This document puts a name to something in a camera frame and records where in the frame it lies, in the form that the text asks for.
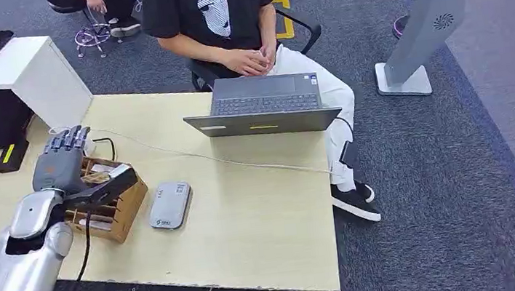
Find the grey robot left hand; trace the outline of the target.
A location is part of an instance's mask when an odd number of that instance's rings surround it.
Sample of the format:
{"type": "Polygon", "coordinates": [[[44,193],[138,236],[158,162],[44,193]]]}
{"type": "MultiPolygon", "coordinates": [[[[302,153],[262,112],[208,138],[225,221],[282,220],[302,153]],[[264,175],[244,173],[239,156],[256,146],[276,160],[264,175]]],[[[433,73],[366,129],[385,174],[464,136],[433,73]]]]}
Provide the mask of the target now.
{"type": "Polygon", "coordinates": [[[88,189],[81,180],[80,170],[89,130],[77,125],[49,138],[35,166],[34,191],[53,188],[71,195],[88,189]]]}

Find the person's left hand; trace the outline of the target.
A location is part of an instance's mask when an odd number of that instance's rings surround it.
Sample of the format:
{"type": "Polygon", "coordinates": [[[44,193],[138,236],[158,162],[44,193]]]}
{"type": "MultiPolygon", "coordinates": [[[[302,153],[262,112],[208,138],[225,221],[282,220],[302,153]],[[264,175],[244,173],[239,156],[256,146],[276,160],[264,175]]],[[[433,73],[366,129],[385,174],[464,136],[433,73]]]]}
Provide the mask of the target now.
{"type": "Polygon", "coordinates": [[[264,71],[264,74],[267,74],[269,71],[271,71],[271,69],[274,67],[275,63],[276,63],[276,48],[277,48],[278,44],[276,42],[274,43],[268,43],[268,44],[264,44],[260,49],[259,49],[259,53],[261,54],[261,56],[263,56],[264,59],[266,59],[266,66],[265,66],[265,71],[264,71]]]}

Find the person's right hand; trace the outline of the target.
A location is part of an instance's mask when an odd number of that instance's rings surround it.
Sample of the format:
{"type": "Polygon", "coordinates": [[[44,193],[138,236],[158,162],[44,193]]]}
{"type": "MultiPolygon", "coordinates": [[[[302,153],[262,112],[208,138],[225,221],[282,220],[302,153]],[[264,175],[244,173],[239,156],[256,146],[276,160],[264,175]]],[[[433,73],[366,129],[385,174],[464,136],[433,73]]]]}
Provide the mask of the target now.
{"type": "Polygon", "coordinates": [[[258,50],[224,50],[217,61],[242,76],[263,76],[271,69],[270,60],[258,50]]]}

